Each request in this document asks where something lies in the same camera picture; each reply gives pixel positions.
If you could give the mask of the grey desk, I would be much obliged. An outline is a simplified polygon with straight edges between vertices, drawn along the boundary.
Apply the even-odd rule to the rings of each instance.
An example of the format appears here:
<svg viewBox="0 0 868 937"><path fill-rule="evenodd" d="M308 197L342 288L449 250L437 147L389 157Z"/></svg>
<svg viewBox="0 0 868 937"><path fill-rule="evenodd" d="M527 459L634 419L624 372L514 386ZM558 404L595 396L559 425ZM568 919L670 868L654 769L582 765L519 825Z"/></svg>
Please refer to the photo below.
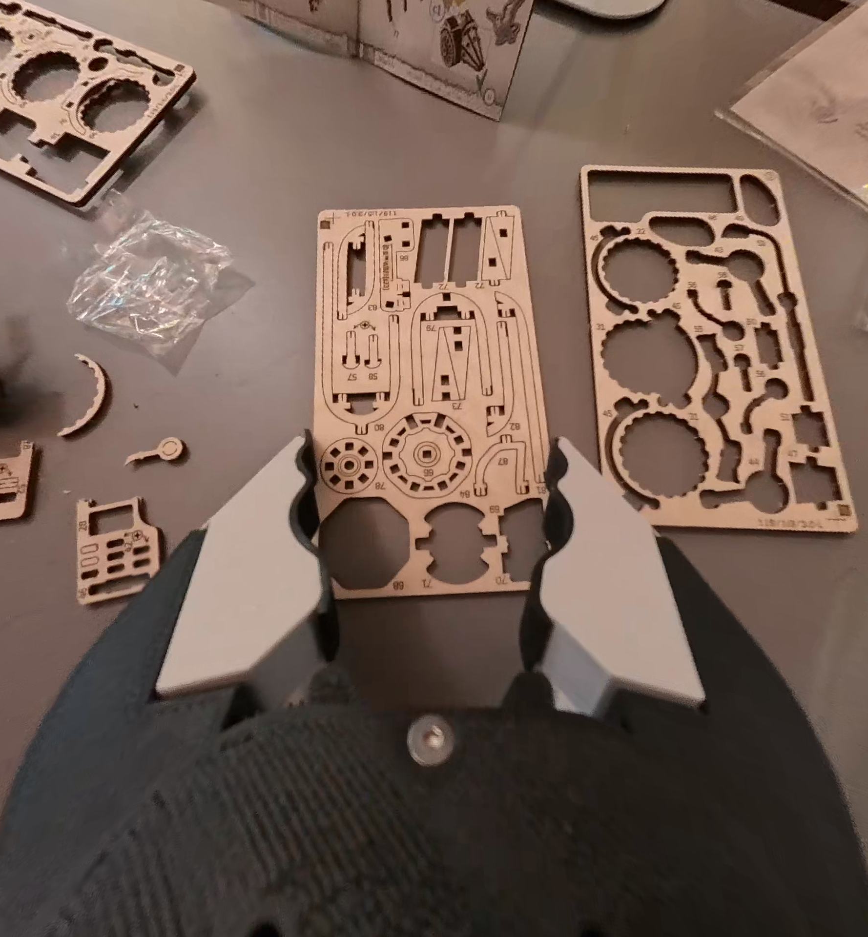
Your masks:
<svg viewBox="0 0 868 937"><path fill-rule="evenodd" d="M30 519L0 527L0 809L69 671L119 608L73 596L77 498L139 495L170 545L311 417L315 221L324 208L518 205L550 431L595 456L579 169L592 162L780 172L861 528L851 537L677 538L792 684L868 825L868 214L715 115L818 26L771 2L670 2L638 26L536 6L500 123L206 2L43 2L193 65L131 203L225 244L251 288L171 372L93 333L65 300L104 228L0 177L0 448L33 439ZM109 378L88 428L98 362ZM177 461L125 459L182 439Z"/></svg>

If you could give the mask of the instruction booklet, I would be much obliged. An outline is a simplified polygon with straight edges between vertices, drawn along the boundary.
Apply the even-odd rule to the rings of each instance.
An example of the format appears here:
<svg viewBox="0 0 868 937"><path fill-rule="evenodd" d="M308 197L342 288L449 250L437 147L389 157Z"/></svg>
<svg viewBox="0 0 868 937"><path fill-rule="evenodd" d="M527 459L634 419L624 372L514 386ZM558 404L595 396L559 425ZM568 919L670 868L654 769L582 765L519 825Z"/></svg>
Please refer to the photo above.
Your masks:
<svg viewBox="0 0 868 937"><path fill-rule="evenodd" d="M368 64L493 121L501 118L533 1L236 1L289 39Z"/></svg>

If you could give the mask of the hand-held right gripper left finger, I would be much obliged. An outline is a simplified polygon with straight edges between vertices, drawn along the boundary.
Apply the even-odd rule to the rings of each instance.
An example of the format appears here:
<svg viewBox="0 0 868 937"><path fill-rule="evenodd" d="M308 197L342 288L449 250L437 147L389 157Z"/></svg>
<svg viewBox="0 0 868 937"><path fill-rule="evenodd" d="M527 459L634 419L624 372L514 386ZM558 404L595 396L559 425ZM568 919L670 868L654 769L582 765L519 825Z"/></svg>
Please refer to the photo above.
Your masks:
<svg viewBox="0 0 868 937"><path fill-rule="evenodd" d="M305 432L208 520L158 695L244 686L255 696L302 696L333 660L333 588L315 543L317 480Z"/></svg>

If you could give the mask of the clear plastic sleeve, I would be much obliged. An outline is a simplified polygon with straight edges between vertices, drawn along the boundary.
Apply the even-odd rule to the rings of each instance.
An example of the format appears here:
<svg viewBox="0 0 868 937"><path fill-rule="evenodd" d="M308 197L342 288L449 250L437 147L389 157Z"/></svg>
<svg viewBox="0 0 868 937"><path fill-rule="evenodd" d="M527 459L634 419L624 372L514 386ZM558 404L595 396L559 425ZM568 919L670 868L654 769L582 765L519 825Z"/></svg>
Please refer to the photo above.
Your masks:
<svg viewBox="0 0 868 937"><path fill-rule="evenodd" d="M794 45L717 115L868 209L868 2Z"/></svg>

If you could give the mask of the round-headed wooden pin piece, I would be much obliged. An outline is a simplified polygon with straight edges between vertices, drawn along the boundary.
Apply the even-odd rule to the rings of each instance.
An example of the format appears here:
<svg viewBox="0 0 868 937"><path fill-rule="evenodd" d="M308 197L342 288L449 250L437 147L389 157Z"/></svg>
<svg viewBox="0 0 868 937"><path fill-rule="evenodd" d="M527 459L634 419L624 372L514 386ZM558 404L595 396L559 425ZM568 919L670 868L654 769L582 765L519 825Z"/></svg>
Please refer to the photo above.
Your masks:
<svg viewBox="0 0 868 937"><path fill-rule="evenodd" d="M149 460L158 459L163 462L174 462L179 460L185 453L185 444L182 439L168 437L161 439L153 448L136 451L130 454L124 461L126 466L132 466Z"/></svg>

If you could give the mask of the toothed wooden arc piece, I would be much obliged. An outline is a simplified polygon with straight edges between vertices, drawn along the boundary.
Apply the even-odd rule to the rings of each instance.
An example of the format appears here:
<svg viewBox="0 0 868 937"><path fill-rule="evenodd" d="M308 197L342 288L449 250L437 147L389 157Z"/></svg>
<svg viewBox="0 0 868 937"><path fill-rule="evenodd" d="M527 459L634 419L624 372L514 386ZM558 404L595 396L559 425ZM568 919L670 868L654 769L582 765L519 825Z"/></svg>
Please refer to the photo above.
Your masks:
<svg viewBox="0 0 868 937"><path fill-rule="evenodd" d="M110 382L108 375L98 362L78 352L74 354L74 357L92 372L94 380L96 381L96 389L92 401L83 415L79 416L73 424L58 431L56 436L59 439L67 439L88 428L89 425L100 416L109 391Z"/></svg>

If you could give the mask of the wooden parts sheet with gears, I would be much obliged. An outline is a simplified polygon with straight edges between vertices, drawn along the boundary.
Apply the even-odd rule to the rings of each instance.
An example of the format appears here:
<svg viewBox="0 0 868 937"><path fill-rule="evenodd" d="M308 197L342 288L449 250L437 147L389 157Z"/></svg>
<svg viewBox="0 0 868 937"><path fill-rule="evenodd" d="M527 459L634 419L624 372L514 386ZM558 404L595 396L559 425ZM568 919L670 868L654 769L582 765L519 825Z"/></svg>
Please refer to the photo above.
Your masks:
<svg viewBox="0 0 868 937"><path fill-rule="evenodd" d="M376 588L336 598L527 591L501 522L547 502L549 436L520 208L328 210L319 215L313 440L320 532L378 500L408 556ZM428 516L475 509L485 571L450 584Z"/></svg>

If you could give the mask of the small clear plastic bag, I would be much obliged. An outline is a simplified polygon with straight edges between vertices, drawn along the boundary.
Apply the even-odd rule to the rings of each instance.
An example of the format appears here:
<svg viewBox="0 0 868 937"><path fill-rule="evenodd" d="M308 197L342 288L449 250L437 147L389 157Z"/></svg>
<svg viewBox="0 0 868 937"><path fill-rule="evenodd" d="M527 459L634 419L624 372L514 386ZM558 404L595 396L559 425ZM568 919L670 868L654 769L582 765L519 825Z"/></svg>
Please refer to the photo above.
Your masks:
<svg viewBox="0 0 868 937"><path fill-rule="evenodd" d="M66 310L76 322L162 358L204 325L233 261L224 244L139 211L96 247Z"/></svg>

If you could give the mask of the empty wooden parts sheet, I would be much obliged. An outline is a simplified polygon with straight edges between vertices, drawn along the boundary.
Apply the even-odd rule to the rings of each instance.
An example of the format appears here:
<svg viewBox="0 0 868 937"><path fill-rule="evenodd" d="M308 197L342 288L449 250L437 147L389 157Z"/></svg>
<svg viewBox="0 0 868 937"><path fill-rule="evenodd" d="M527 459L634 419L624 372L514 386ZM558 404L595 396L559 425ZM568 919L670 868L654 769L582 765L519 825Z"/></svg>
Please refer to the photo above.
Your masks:
<svg viewBox="0 0 868 937"><path fill-rule="evenodd" d="M194 69L28 2L0 2L0 174L73 207L193 86Z"/></svg>
<svg viewBox="0 0 868 937"><path fill-rule="evenodd" d="M579 188L604 475L661 528L856 532L778 174Z"/></svg>

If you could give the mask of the white monitor stand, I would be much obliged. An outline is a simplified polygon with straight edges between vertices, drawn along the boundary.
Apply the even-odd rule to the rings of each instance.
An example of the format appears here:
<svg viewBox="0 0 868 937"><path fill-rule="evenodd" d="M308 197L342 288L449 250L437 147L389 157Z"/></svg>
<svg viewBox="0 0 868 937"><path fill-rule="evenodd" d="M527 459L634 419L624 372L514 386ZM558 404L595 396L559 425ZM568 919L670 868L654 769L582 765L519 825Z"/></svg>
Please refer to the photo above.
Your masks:
<svg viewBox="0 0 868 937"><path fill-rule="evenodd" d="M555 4L603 20L635 20L661 9L666 1L579 1L562 0Z"/></svg>

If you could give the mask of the slotted small wooden frame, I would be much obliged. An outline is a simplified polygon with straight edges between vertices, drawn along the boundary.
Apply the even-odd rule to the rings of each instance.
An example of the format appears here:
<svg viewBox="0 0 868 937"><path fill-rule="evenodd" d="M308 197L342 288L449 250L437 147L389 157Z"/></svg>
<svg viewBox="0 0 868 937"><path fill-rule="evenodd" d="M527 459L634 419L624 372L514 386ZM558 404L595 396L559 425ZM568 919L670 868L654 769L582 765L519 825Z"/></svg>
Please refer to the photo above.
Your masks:
<svg viewBox="0 0 868 937"><path fill-rule="evenodd" d="M98 532L98 516L122 510L130 515L123 529ZM108 504L76 503L76 598L90 605L140 593L159 572L158 528L145 520L144 501L135 497Z"/></svg>

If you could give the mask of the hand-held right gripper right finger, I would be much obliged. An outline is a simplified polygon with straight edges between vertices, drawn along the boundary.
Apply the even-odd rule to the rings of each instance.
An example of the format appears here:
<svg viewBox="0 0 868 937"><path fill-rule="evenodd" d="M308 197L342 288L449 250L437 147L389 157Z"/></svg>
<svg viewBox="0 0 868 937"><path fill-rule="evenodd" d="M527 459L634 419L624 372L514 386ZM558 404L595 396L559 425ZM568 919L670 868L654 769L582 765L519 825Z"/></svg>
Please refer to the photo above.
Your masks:
<svg viewBox="0 0 868 937"><path fill-rule="evenodd" d="M698 708L706 694L651 524L565 437L550 445L545 482L525 669L564 713L603 718L623 691Z"/></svg>

